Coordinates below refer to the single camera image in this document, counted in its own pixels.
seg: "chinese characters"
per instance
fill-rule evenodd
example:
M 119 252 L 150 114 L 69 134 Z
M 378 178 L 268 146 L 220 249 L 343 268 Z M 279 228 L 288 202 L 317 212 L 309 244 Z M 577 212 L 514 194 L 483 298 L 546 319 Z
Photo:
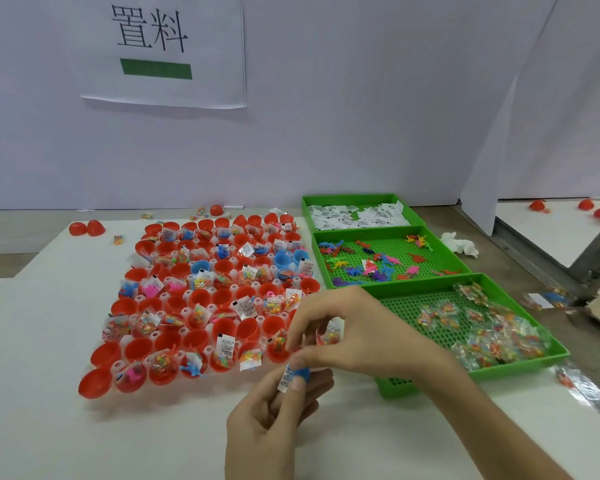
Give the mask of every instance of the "chinese characters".
M 122 32 L 122 43 L 118 45 L 129 45 L 131 47 L 146 47 L 152 48 L 151 43 L 144 39 L 144 29 L 147 26 L 147 21 L 144 19 L 142 8 L 129 8 L 123 6 L 111 5 L 113 8 L 112 20 L 120 23 L 120 31 Z M 156 36 L 153 44 L 162 45 L 162 50 L 167 50 L 167 42 L 178 40 L 180 42 L 180 51 L 184 53 L 183 40 L 188 39 L 183 35 L 180 28 L 180 12 L 175 11 L 175 18 L 159 9 L 155 13 L 151 13 L 153 22 L 151 27 L 156 27 Z

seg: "fingernail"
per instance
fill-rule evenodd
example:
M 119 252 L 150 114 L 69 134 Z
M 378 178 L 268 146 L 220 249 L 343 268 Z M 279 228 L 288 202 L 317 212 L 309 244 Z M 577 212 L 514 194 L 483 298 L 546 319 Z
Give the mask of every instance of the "fingernail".
M 302 392 L 304 391 L 304 379 L 302 376 L 294 376 L 293 379 L 291 379 L 291 384 L 289 384 L 289 388 L 293 389 L 294 391 L 298 391 L 298 392 Z
M 300 369 L 304 369 L 305 367 L 306 365 L 304 364 L 304 360 L 302 360 L 302 357 L 291 355 L 291 359 L 289 359 L 289 368 L 292 371 L 299 371 Z

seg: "green plastic basket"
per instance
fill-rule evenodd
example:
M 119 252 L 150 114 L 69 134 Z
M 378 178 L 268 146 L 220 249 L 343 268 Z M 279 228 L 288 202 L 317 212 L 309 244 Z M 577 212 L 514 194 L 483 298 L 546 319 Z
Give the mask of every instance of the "green plastic basket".
M 398 202 L 396 194 L 344 194 L 344 195 L 305 195 L 302 197 L 302 213 L 306 218 L 307 225 L 311 233 L 322 232 L 316 231 L 309 211 L 310 205 L 355 205 L 360 210 L 365 207 L 380 205 L 381 203 L 396 203 Z M 424 226 L 425 222 L 406 205 L 402 209 L 402 216 L 407 219 L 411 226 Z M 353 215 L 354 220 L 357 220 L 357 215 Z
M 433 252 L 426 248 L 419 248 L 413 242 L 407 242 L 404 238 L 406 235 L 426 236 L 427 242 L 431 245 Z M 329 272 L 326 266 L 326 259 L 329 255 L 323 255 L 320 252 L 318 244 L 321 242 L 337 242 L 344 239 L 343 247 L 348 247 L 355 252 L 346 253 L 339 252 L 337 258 L 349 263 L 348 266 L 335 268 L 331 266 L 333 272 Z M 403 274 L 410 266 L 419 266 L 418 273 L 409 281 L 423 280 L 427 278 L 439 277 L 433 271 L 442 272 L 446 269 L 452 272 L 460 271 L 461 273 L 471 273 L 471 270 L 451 250 L 440 242 L 435 235 L 426 227 L 423 226 L 408 226 L 408 227 L 373 227 L 367 229 L 344 229 L 344 230 L 326 230 L 319 231 L 313 234 L 312 247 L 315 253 L 318 266 L 324 277 L 324 282 L 327 288 L 336 288 L 333 277 L 339 277 L 344 281 L 365 282 L 367 285 L 382 285 L 388 282 L 377 282 L 368 276 L 350 276 L 345 271 L 346 267 L 362 266 L 362 259 L 372 259 L 373 255 L 363 251 L 362 246 L 356 244 L 356 240 L 360 240 L 366 244 L 371 244 L 371 249 L 376 253 L 383 253 L 388 256 L 400 259 L 402 265 L 393 266 L 393 281 L 397 280 L 399 274 Z M 423 263 L 415 263 L 409 254 L 419 255 L 426 259 Z
M 416 322 L 420 314 L 420 307 L 423 305 L 435 305 L 439 300 L 449 300 L 458 305 L 463 311 L 468 308 L 484 311 L 484 307 L 474 304 L 453 290 L 455 283 L 469 284 L 471 282 L 480 284 L 491 301 L 512 309 L 513 312 L 528 320 L 531 325 L 537 327 L 542 333 L 545 333 L 547 337 L 551 337 L 551 343 L 545 357 L 470 371 L 469 374 L 474 380 L 497 379 L 512 374 L 536 371 L 549 367 L 569 356 L 569 351 L 560 342 L 553 338 L 524 308 L 504 293 L 485 274 L 458 274 L 434 278 L 432 280 L 393 282 L 381 286 L 366 287 L 365 290 L 424 336 L 432 339 L 438 345 L 450 349 L 456 342 L 466 342 L 466 336 L 472 329 L 472 322 L 462 313 L 460 330 L 449 330 L 440 325 L 433 330 L 428 328 L 423 329 Z M 380 395 L 385 399 L 401 397 L 417 391 L 416 386 L 408 379 L 376 378 L 376 383 L 378 384 Z

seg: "forearm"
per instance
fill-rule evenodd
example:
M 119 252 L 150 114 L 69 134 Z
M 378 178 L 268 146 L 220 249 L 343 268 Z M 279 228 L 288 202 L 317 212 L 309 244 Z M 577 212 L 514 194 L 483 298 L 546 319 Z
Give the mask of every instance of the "forearm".
M 571 478 L 474 384 L 460 365 L 437 367 L 414 382 L 444 414 L 484 478 Z

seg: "hand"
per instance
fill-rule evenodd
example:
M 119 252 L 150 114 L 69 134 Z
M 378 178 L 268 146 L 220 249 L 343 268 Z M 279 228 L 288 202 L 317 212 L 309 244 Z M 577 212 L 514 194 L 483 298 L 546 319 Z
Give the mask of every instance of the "hand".
M 285 367 L 268 373 L 229 415 L 225 480 L 294 478 L 296 429 L 318 410 L 318 398 L 333 387 L 333 373 L 312 372 L 307 384 L 296 376 L 283 394 L 278 384 Z
M 306 335 L 324 333 L 333 317 L 345 321 L 341 342 L 309 345 L 293 355 L 298 367 L 334 367 L 382 378 L 418 379 L 432 367 L 457 368 L 457 361 L 433 340 L 414 330 L 360 287 L 321 291 L 302 300 L 287 336 L 295 350 Z

